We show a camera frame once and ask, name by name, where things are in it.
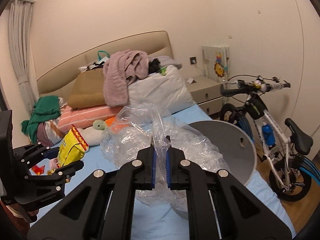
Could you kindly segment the green orange turtle plush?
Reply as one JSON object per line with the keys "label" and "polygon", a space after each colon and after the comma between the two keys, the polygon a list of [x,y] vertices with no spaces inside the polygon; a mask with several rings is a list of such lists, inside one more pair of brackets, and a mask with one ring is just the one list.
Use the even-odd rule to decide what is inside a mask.
{"label": "green orange turtle plush", "polygon": [[129,126],[129,124],[116,121],[115,119],[115,117],[111,117],[107,120],[95,120],[93,122],[93,128],[101,131],[109,129],[112,133],[119,133],[122,129]]}

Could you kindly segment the wall power socket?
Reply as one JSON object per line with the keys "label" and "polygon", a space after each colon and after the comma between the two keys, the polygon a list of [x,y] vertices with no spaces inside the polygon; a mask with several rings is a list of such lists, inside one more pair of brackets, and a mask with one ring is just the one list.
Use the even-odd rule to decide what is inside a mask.
{"label": "wall power socket", "polygon": [[197,61],[196,61],[196,57],[191,57],[190,58],[190,64],[196,64]]}

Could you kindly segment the beige upholstered headboard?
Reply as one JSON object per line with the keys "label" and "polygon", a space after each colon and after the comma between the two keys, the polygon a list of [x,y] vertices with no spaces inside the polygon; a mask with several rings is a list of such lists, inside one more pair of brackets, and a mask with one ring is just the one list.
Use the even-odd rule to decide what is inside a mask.
{"label": "beige upholstered headboard", "polygon": [[84,51],[46,71],[37,80],[40,96],[56,95],[68,99],[80,74],[79,67],[89,66],[99,59],[127,49],[145,51],[151,57],[174,58],[169,35],[164,30],[127,36]]}

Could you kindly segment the folded cartoon play mat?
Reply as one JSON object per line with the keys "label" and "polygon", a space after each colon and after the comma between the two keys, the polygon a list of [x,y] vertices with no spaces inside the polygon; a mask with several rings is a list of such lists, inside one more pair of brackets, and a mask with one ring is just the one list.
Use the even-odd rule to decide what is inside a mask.
{"label": "folded cartoon play mat", "polygon": [[229,79],[229,46],[202,46],[206,77],[218,83]]}

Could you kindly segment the white blue bicycle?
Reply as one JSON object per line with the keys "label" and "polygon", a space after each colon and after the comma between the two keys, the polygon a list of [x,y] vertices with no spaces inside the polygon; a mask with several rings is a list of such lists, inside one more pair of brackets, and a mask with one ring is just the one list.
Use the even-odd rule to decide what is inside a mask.
{"label": "white blue bicycle", "polygon": [[277,77],[264,79],[260,75],[252,82],[242,80],[240,75],[224,80],[220,87],[224,98],[245,94],[246,100],[242,106],[225,103],[220,120],[238,126],[250,139],[254,136],[247,118],[253,120],[263,152],[259,159],[267,161],[270,167],[271,189],[280,199],[297,202],[308,194],[313,181],[319,182],[319,169],[307,158],[313,139],[291,118],[285,119],[291,132],[287,137],[261,99],[263,94],[290,87],[287,81],[280,81]]}

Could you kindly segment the light blue bed sheet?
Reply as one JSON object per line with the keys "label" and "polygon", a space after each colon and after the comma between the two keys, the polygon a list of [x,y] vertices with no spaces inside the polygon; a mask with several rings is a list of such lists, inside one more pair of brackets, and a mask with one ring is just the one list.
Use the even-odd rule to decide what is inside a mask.
{"label": "light blue bed sheet", "polygon": [[[97,170],[112,172],[118,169],[120,168],[115,167],[113,163],[105,159]],[[261,195],[254,195],[289,227],[293,237],[294,229],[287,217],[286,211],[284,209],[276,211],[263,201]],[[190,239],[188,210],[180,211],[170,204],[148,206],[141,203],[135,194],[130,239]]]}

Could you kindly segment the grey curtain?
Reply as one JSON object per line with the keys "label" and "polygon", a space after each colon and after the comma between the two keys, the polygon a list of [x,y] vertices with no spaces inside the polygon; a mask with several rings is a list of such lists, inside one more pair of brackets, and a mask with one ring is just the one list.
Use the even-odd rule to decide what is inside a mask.
{"label": "grey curtain", "polygon": [[20,94],[26,110],[30,113],[39,98],[30,81],[31,63],[30,29],[34,4],[13,0],[8,19],[8,41],[12,67],[16,75]]}

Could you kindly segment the clear plastic bag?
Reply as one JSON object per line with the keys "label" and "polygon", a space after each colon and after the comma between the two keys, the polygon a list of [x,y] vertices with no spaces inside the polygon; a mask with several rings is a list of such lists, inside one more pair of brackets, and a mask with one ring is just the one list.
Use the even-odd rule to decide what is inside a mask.
{"label": "clear plastic bag", "polygon": [[156,152],[155,189],[136,193],[136,198],[148,206],[170,204],[177,210],[187,211],[186,192],[171,191],[167,185],[165,151],[170,146],[182,150],[186,159],[203,170],[229,169],[216,145],[164,107],[123,107],[112,125],[103,131],[100,142],[103,157],[117,168],[136,159],[138,151],[149,146]]}

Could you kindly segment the white seal plush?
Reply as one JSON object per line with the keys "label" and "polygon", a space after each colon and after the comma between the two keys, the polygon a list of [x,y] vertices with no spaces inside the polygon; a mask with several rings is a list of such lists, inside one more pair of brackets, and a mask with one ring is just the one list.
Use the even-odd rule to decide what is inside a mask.
{"label": "white seal plush", "polygon": [[103,130],[98,130],[91,126],[86,129],[78,128],[78,131],[89,146],[97,146],[100,144]]}

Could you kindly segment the grey nightstand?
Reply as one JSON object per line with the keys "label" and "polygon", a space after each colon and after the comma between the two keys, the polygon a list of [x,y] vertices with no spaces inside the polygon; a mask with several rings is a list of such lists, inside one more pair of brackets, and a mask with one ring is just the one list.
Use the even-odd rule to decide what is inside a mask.
{"label": "grey nightstand", "polygon": [[207,115],[219,113],[223,105],[223,97],[218,82],[200,75],[188,78],[185,85],[193,100]]}

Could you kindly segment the yellow snack bag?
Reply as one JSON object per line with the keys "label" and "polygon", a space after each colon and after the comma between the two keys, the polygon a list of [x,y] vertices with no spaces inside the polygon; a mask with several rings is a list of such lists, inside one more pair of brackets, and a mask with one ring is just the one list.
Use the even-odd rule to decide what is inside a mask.
{"label": "yellow snack bag", "polygon": [[57,155],[57,167],[61,168],[81,160],[89,148],[89,144],[79,130],[72,125],[64,136]]}

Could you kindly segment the white plastic-wrapped pillow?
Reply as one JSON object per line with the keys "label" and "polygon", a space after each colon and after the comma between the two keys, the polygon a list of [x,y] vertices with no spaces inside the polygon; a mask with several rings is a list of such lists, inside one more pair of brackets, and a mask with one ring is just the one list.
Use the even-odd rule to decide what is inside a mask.
{"label": "white plastic-wrapped pillow", "polygon": [[169,65],[166,74],[153,73],[129,85],[129,104],[152,104],[166,108],[171,114],[196,104],[179,70]]}

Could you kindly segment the red paper envelope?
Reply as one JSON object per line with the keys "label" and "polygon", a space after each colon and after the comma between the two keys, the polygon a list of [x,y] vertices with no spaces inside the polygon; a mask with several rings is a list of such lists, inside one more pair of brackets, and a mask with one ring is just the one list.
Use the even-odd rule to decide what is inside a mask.
{"label": "red paper envelope", "polygon": [[45,166],[38,166],[38,165],[34,165],[31,170],[37,175],[40,176],[42,174],[44,174],[44,170],[45,170]]}

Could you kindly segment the grey metal trash bin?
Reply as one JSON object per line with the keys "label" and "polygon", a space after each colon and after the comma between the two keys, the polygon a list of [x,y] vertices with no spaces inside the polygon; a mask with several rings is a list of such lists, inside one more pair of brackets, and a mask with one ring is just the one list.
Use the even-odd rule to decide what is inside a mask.
{"label": "grey metal trash bin", "polygon": [[176,128],[171,145],[203,170],[226,168],[247,185],[257,165],[256,150],[250,137],[237,126],[219,120],[197,121]]}

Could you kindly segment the pink striped quilt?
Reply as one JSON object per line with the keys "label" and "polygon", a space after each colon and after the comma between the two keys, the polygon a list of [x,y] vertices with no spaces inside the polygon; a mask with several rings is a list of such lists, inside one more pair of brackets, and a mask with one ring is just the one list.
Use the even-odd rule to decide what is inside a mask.
{"label": "pink striped quilt", "polygon": [[60,116],[57,127],[61,132],[68,132],[72,125],[76,128],[88,128],[93,126],[93,122],[95,122],[95,120],[105,121],[109,118],[115,117],[122,108],[122,106],[108,107],[106,105],[102,105],[97,107],[72,109],[70,106],[66,106]]}

